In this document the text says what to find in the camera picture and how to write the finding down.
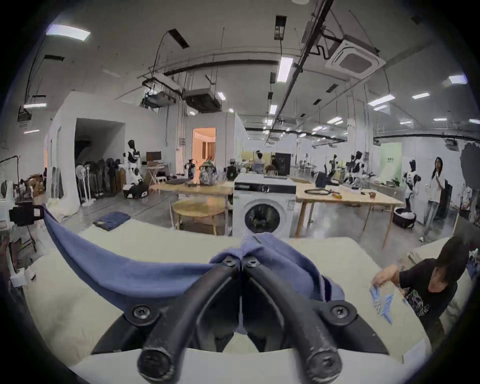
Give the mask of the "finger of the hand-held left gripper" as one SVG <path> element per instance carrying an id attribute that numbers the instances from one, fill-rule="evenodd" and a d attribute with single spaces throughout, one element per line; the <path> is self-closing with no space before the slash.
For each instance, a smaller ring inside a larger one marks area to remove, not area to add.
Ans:
<path id="1" fill-rule="evenodd" d="M 16 226 L 30 226 L 44 219 L 42 205 L 16 205 L 9 210 L 9 219 Z"/>

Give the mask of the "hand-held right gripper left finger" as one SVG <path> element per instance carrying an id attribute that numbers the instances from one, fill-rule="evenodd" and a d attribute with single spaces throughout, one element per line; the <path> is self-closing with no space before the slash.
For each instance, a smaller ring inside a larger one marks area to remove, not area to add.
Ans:
<path id="1" fill-rule="evenodd" d="M 173 383 L 187 348 L 223 352 L 240 325 L 240 262 L 216 264 L 182 295 L 135 304 L 108 328 L 92 354 L 140 349 L 136 367 L 150 383 Z"/>

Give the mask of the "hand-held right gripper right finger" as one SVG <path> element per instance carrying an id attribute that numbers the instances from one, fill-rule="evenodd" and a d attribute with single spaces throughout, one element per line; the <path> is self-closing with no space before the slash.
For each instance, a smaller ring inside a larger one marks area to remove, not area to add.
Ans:
<path id="1" fill-rule="evenodd" d="M 244 259 L 244 327 L 261 352 L 293 349 L 305 383 L 359 383 L 362 364 L 389 360 L 353 304 L 306 298 L 252 256 Z"/>

